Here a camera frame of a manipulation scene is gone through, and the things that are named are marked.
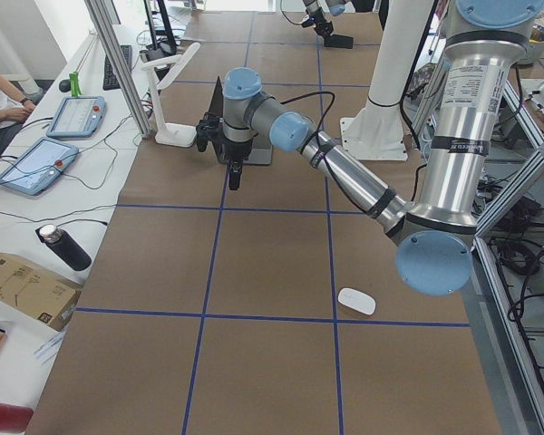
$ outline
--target red can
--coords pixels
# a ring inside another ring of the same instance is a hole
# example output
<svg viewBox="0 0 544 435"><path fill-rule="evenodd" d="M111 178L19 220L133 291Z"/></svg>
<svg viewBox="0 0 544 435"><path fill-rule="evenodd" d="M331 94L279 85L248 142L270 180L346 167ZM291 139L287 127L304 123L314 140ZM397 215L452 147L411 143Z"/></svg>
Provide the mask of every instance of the red can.
<svg viewBox="0 0 544 435"><path fill-rule="evenodd" d="M34 411L25 406L0 403L0 432L20 433L28 427Z"/></svg>

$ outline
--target keyboard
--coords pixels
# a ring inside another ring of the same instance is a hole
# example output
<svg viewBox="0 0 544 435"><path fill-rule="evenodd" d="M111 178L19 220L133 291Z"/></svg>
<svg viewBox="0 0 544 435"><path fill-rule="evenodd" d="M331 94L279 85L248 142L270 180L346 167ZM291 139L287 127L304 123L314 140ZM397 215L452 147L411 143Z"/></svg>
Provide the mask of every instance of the keyboard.
<svg viewBox="0 0 544 435"><path fill-rule="evenodd" d="M122 45L121 51L123 52L123 57L125 58L125 62L127 63L127 66L131 68L131 58L133 55L133 49L130 45ZM111 89L119 89L121 86L119 85L119 81L117 80L117 77L115 76L114 72L112 71L112 65L109 61L109 57L105 56L105 66L104 66L104 77L102 79L102 89L104 91L110 91Z"/></svg>

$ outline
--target barcode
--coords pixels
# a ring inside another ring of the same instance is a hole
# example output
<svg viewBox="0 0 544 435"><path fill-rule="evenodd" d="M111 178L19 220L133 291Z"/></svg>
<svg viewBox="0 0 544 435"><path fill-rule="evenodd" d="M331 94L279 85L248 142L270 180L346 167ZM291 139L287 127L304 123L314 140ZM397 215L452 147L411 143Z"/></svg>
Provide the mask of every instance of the barcode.
<svg viewBox="0 0 544 435"><path fill-rule="evenodd" d="M500 100L497 98L490 99L490 104L488 104L488 111L498 112L498 105L500 104Z"/></svg>

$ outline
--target white desk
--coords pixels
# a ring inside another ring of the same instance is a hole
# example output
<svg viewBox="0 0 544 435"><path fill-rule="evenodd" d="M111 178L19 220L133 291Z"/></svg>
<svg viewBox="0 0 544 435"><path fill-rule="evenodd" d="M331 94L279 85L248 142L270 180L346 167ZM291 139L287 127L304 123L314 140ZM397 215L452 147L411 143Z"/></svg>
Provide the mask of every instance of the white desk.
<svg viewBox="0 0 544 435"><path fill-rule="evenodd" d="M139 53L139 46L135 41L137 32L124 26L116 26L115 32L120 44L132 45L132 62L135 63ZM52 117L62 97L70 94L60 92L58 82L68 78L68 74L75 70L91 38L93 36L89 36L81 45L51 89L45 94L28 122ZM104 57L104 50L97 41L79 71L83 95L101 95L107 102L107 112L95 134L87 140L73 141L80 149L91 147L115 129L120 120L130 115L121 90L102 90ZM142 96L148 85L146 75L140 70L140 66L141 62L137 63L132 71L132 78L139 95ZM45 125L46 123L38 122L22 130L5 151L5 155L21 155L37 139L44 136L43 126ZM137 152L136 138L139 138L138 130L135 123L129 119L107 140L117 150L118 157L110 176L101 188L89 190L76 179L60 177L48 190L34 198L14 193L11 189L0 186L0 210L32 219L42 219L61 216L75 210L115 204ZM104 143L99 144L79 154L66 173L79 177L91 186L98 186L103 180L113 155L113 151ZM0 162L0 173L5 168L7 163ZM49 222L62 223L74 218L108 221L112 211L112 208L105 208ZM0 215L0 252L24 256L83 284L90 269L74 272L46 246L43 246L34 233L34 229L43 224L29 223L17 217ZM93 259L102 242L105 228L101 224L92 222L76 222L65 227ZM7 323L8 334L0 349L0 401L34 408L51 370L53 358L41 365L32 352L53 337L56 331L1 302L0 322Z"/></svg>

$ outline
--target tablet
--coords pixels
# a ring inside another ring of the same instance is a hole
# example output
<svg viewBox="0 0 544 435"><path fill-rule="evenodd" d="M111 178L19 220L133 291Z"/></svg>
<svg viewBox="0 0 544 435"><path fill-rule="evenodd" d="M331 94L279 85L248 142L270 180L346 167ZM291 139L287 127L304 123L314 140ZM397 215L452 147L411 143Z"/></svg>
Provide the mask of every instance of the tablet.
<svg viewBox="0 0 544 435"><path fill-rule="evenodd" d="M55 139L88 138L99 127L106 107L103 97L65 97L46 136Z"/></svg>
<svg viewBox="0 0 544 435"><path fill-rule="evenodd" d="M0 185L38 195L73 163L78 153L79 149L70 143L41 138L0 174Z"/></svg>

